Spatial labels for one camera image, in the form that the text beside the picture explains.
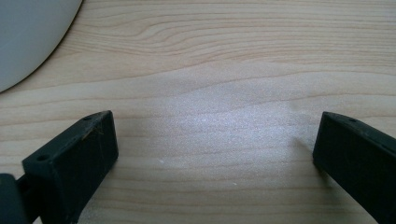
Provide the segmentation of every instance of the wooden table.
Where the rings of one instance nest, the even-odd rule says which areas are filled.
[[[375,223],[312,164],[322,111],[396,136],[394,1],[84,1],[0,94],[2,173],[113,111],[114,169],[80,223]]]

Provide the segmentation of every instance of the screw hole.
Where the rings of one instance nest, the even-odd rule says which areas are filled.
[[[50,156],[49,155],[41,155],[37,157],[38,161],[46,161]]]

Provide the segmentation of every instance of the wooden surface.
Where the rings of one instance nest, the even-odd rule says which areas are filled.
[[[375,223],[312,164],[321,112],[396,136],[394,1],[84,1],[0,94],[0,167],[113,111],[80,223]]]

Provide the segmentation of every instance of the black robotic claw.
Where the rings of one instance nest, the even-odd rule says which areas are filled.
[[[324,112],[313,156],[377,222],[396,223],[396,139]]]
[[[24,159],[20,179],[0,175],[0,223],[77,223],[118,156],[111,111],[79,120]]]

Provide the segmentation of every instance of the black object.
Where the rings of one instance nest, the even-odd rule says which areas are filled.
[[[396,139],[324,112],[313,156],[378,223],[396,223]]]
[[[77,223],[118,156],[111,111],[79,120],[24,159],[18,181],[0,175],[0,223]]]

